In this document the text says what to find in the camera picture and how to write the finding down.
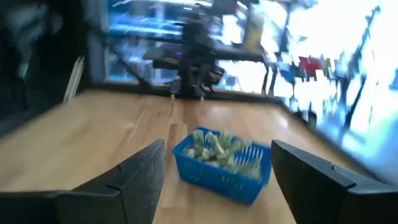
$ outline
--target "plastic basket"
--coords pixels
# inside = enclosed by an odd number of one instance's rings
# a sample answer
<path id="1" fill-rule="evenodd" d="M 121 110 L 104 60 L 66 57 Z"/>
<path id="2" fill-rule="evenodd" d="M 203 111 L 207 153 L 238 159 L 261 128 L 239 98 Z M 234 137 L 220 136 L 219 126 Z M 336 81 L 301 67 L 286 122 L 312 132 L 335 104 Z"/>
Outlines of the plastic basket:
<path id="1" fill-rule="evenodd" d="M 219 136 L 219 131 L 206 128 L 197 128 L 202 130 L 204 135 L 208 131 Z M 271 151 L 269 147 L 261 144 L 252 143 L 246 149 L 236 152 L 235 158 L 240 164 L 244 161 L 251 161 L 262 156 L 261 159 L 261 179 L 255 180 L 242 174 L 232 173 L 228 170 L 212 166 L 206 162 L 196 160 L 185 156 L 183 150 L 193 147 L 193 136 L 188 135 L 173 149 L 173 154 L 177 162 L 180 178 L 191 184 L 217 192 L 225 197 L 239 201 L 245 204 L 252 204 L 260 193 L 261 189 L 268 184 L 271 174 Z"/>

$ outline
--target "yellow object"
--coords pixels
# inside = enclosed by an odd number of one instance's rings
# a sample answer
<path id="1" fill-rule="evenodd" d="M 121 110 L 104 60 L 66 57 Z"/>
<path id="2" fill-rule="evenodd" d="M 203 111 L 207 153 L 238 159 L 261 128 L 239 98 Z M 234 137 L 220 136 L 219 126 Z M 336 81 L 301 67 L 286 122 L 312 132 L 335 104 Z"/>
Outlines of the yellow object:
<path id="1" fill-rule="evenodd" d="M 262 27 L 264 16 L 257 5 L 250 5 L 248 28 L 245 33 L 244 46 L 247 51 L 256 53 L 261 43 Z"/>

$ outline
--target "red object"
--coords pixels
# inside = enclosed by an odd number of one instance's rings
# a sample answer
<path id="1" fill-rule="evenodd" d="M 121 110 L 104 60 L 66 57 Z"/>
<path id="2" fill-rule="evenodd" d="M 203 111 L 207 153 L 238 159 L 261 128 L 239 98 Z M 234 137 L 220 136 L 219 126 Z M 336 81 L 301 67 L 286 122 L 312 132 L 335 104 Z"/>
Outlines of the red object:
<path id="1" fill-rule="evenodd" d="M 298 57 L 300 59 L 300 67 L 308 71 L 321 70 L 321 61 L 317 58 Z"/>

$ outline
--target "wooden tabletop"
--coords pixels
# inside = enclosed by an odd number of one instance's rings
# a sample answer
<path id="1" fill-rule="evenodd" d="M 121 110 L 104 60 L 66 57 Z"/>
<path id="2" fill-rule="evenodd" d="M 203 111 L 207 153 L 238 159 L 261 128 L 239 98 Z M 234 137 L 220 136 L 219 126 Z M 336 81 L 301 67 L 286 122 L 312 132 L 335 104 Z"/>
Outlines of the wooden tabletop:
<path id="1" fill-rule="evenodd" d="M 167 168 L 154 223 L 295 223 L 273 173 L 251 207 L 182 182 L 171 150 L 197 126 L 264 144 L 280 139 L 362 172 L 276 105 L 87 91 L 0 141 L 0 190 L 70 190 L 164 139 Z"/>

